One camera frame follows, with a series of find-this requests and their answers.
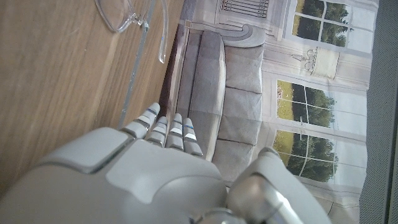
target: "window frame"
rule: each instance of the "window frame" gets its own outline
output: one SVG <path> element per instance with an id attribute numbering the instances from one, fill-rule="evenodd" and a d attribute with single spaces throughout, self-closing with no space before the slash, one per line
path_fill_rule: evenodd
<path id="1" fill-rule="evenodd" d="M 277 96 L 277 86 L 278 86 L 278 81 L 282 81 L 282 82 L 287 82 L 287 83 L 292 83 L 292 84 L 296 84 L 296 85 L 301 85 L 304 87 L 304 92 L 305 92 L 305 103 L 302 102 L 296 102 L 293 100 L 285 100 L 283 98 L 278 98 Z M 321 88 L 320 85 L 318 86 L 312 86 L 312 85 L 308 85 L 310 83 L 303 83 L 303 82 L 299 82 L 298 80 L 294 80 L 294 79 L 286 79 L 286 78 L 276 78 L 275 79 L 275 89 L 273 90 L 274 93 L 274 97 L 275 97 L 275 109 L 273 111 L 273 113 L 275 114 L 276 120 L 278 124 L 284 125 L 284 126 L 290 126 L 293 128 L 300 128 L 303 130 L 307 130 L 307 131 L 315 131 L 318 133 L 323 133 L 329 136 L 344 136 L 346 138 L 350 138 L 350 139 L 354 139 L 354 140 L 358 140 L 358 141 L 365 141 L 366 139 L 366 135 L 362 135 L 362 134 L 356 134 L 356 133 L 350 133 L 350 132 L 346 132 L 346 131 L 342 131 L 339 129 L 334 129 L 333 127 L 324 127 L 324 126 L 320 126 L 320 125 L 316 125 L 316 124 L 311 124 L 309 122 L 309 115 L 308 115 L 308 106 L 312 106 L 314 108 L 320 108 L 323 110 L 329 110 L 327 108 L 322 108 L 319 106 L 313 106 L 313 105 L 309 105 L 308 104 L 308 100 L 307 100 L 307 90 L 306 88 L 313 88 L 316 90 L 321 90 L 321 91 L 333 91 L 333 90 L 327 90 L 327 86 L 325 86 L 325 88 Z M 299 103 L 302 105 L 306 106 L 306 110 L 307 110 L 307 122 L 300 122 L 300 121 L 294 121 L 294 120 L 289 120 L 289 119 L 284 119 L 284 118 L 280 118 L 277 115 L 277 111 L 278 111 L 278 101 L 279 100 L 285 100 L 285 101 L 289 101 L 289 102 L 293 102 L 293 103 Z"/>
<path id="2" fill-rule="evenodd" d="M 289 154 L 289 153 L 286 153 L 286 152 L 280 152 L 280 151 L 278 151 L 277 149 L 275 149 L 279 154 L 283 154 L 283 155 L 286 155 L 286 156 L 293 156 L 293 157 L 298 157 L 298 158 L 302 158 L 302 159 L 304 159 L 304 163 L 303 163 L 303 165 L 302 165 L 302 167 L 301 167 L 301 170 L 300 170 L 300 173 L 299 173 L 299 175 L 296 175 L 297 177 L 301 177 L 301 178 L 307 178 L 307 179 L 310 179 L 310 180 L 312 180 L 312 181 L 316 181 L 316 182 L 318 182 L 317 180 L 313 180 L 313 179 L 311 179 L 311 178 L 308 178 L 308 177 L 302 177 L 302 174 L 303 174 L 303 171 L 304 171 L 304 168 L 305 168 L 305 165 L 307 164 L 307 162 L 309 161 L 309 160 L 312 160 L 312 161 L 320 161 L 320 162 L 329 162 L 329 163 L 332 163 L 333 164 L 333 181 L 331 181 L 331 182 L 322 182 L 322 183 L 326 183 L 326 184 L 336 184 L 336 169 L 335 169 L 335 164 L 337 164 L 337 165 L 343 165 L 343 166 L 350 166 L 350 167 L 358 167 L 358 168 L 363 168 L 363 169 L 365 169 L 366 167 L 363 167 L 363 166 L 356 166 L 356 165 L 352 165 L 352 164 L 347 164 L 347 163 L 344 163 L 344 162 L 338 162 L 338 161 L 336 161 L 336 157 L 334 157 L 333 158 L 333 161 L 327 161 L 327 160 L 324 160 L 324 159 L 317 159 L 317 158 L 311 158 L 311 157 L 309 157 L 308 156 L 308 148 L 309 148 L 309 141 L 310 141 L 310 137 L 313 137 L 313 138 L 323 138 L 323 139 L 327 139 L 327 140 L 329 140 L 329 141 L 332 141 L 334 144 L 335 144 L 335 153 L 337 153 L 337 148 L 338 148 L 338 145 L 339 145 L 339 142 L 347 142 L 347 143 L 351 143 L 351 144 L 357 144 L 357 145 L 359 145 L 359 146 L 364 146 L 364 147 L 366 147 L 366 143 L 365 142 L 361 142 L 361 141 L 354 141 L 354 140 L 352 140 L 352 139 L 345 139 L 345 138 L 339 138 L 339 137 L 337 137 L 337 136 L 334 136 L 334 135 L 331 135 L 331 134 L 320 134 L 320 133 L 314 133 L 313 131 L 309 131 L 309 132 L 307 132 L 307 131 L 304 131 L 304 132 L 298 132 L 298 130 L 296 130 L 296 129 L 291 129 L 291 128 L 286 128 L 286 127 L 275 127 L 275 132 L 274 132 L 274 138 L 272 139 L 272 145 L 271 145 L 271 147 L 273 147 L 274 146 L 274 143 L 275 143 L 275 140 L 276 140 L 276 137 L 277 137 L 277 132 L 278 131 L 285 131 L 285 132 L 288 132 L 288 133 L 294 133 L 294 134 L 304 134 L 304 135 L 306 135 L 307 136 L 307 147 L 306 147 L 306 154 L 305 154 L 305 156 L 298 156 L 298 155 L 293 155 L 293 154 Z"/>
<path id="3" fill-rule="evenodd" d="M 305 15 L 305 14 L 302 14 L 302 13 L 299 13 L 299 12 L 295 12 L 296 5 L 297 5 L 297 0 L 290 0 L 290 3 L 289 3 L 288 8 L 287 8 L 287 16 L 286 16 L 287 20 L 286 20 L 286 26 L 285 26 L 285 29 L 284 29 L 284 38 L 288 39 L 288 40 L 293 40 L 295 42 L 300 42 L 300 43 L 303 43 L 305 45 L 314 46 L 314 47 L 321 47 L 323 49 L 328 49 L 328 50 L 332 50 L 332 51 L 335 51 L 335 52 L 343 52 L 343 53 L 347 53 L 347 54 L 357 55 L 357 56 L 360 56 L 360 57 L 371 58 L 372 57 L 373 48 L 371 49 L 370 53 L 367 53 L 367 52 L 362 52 L 362 51 L 359 51 L 359 50 L 353 50 L 353 49 L 347 48 L 346 46 L 348 44 L 348 41 L 346 42 L 346 46 L 344 46 L 344 47 L 338 47 L 338 46 L 335 46 L 333 44 L 328 44 L 328 43 L 320 41 L 320 37 L 322 36 L 322 30 L 323 30 L 323 23 L 324 22 L 327 22 L 327 23 L 330 23 L 330 24 L 335 24 L 335 25 L 338 25 L 338 26 L 345 26 L 345 27 L 348 27 L 348 30 L 350 28 L 353 28 L 353 29 L 361 29 L 361 30 L 365 30 L 365 31 L 371 32 L 372 33 L 372 42 L 374 40 L 374 30 L 369 30 L 369 29 L 362 28 L 362 27 L 352 26 L 351 25 L 352 19 L 353 19 L 352 16 L 351 16 L 351 18 L 349 20 L 349 24 L 342 24 L 340 22 L 330 21 L 330 20 L 325 19 L 325 14 L 326 14 L 326 9 L 327 9 L 326 3 L 327 2 L 335 3 L 335 2 L 327 1 L 327 0 L 319 0 L 319 1 L 323 1 L 323 3 L 324 3 L 324 10 L 323 10 L 322 18 L 315 17 L 315 16 L 309 16 L 309 15 Z M 349 4 L 345 4 L 345 5 L 350 6 L 351 8 L 352 7 L 358 7 L 358 6 L 352 6 L 352 5 L 349 5 Z M 358 8 L 369 10 L 368 7 L 358 7 Z M 377 15 L 377 11 L 375 11 L 375 10 L 369 10 L 369 11 L 372 11 L 372 12 L 375 13 L 375 15 Z M 318 34 L 318 40 L 305 39 L 305 38 L 301 38 L 301 37 L 298 37 L 298 36 L 295 36 L 295 35 L 292 34 L 293 23 L 294 23 L 294 15 L 302 16 L 302 17 L 305 17 L 307 19 L 314 19 L 316 21 L 320 21 L 321 22 L 320 31 L 319 31 L 319 34 Z"/>

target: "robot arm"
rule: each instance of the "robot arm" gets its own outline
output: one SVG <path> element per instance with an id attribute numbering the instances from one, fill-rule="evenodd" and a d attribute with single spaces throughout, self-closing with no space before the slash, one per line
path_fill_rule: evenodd
<path id="1" fill-rule="evenodd" d="M 227 194 L 190 119 L 154 103 L 122 130 L 94 130 L 44 157 L 0 201 L 0 223 L 329 223 L 263 150 Z"/>

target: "gray sofa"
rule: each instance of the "gray sofa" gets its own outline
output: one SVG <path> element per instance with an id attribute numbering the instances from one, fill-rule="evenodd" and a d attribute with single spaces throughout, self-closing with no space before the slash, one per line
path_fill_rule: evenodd
<path id="1" fill-rule="evenodd" d="M 257 143 L 264 46 L 233 47 L 226 39 L 208 30 L 189 34 L 177 113 L 191 118 L 205 159 L 230 182 L 249 165 Z"/>

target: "wooden table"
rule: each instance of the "wooden table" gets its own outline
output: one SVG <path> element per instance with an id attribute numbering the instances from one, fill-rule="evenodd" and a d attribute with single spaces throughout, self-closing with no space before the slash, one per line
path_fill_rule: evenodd
<path id="1" fill-rule="evenodd" d="M 124 124 L 159 100 L 182 5 L 169 0 L 161 64 L 156 2 Z M 98 127 L 117 128 L 142 29 L 112 33 L 94 0 L 5 0 L 0 15 L 1 196 L 56 147 Z"/>

